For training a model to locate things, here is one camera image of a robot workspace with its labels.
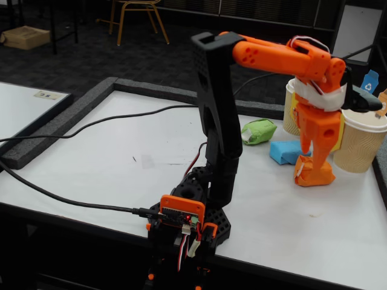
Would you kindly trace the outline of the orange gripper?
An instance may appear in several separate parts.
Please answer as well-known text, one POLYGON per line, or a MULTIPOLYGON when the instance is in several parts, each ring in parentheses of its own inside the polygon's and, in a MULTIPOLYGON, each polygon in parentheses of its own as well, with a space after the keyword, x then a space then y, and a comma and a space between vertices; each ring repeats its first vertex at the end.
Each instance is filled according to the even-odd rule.
MULTIPOLYGON (((330 119, 341 121, 342 112, 341 110, 324 111, 324 109, 312 105, 299 94, 294 94, 294 123, 300 129, 301 150, 303 153, 308 153, 313 133, 311 132, 310 120, 302 121, 301 109, 305 109, 306 116, 317 121, 317 124, 327 123, 330 119)), ((339 128, 319 128, 314 139, 314 170, 319 170, 323 166, 338 138, 339 128)))

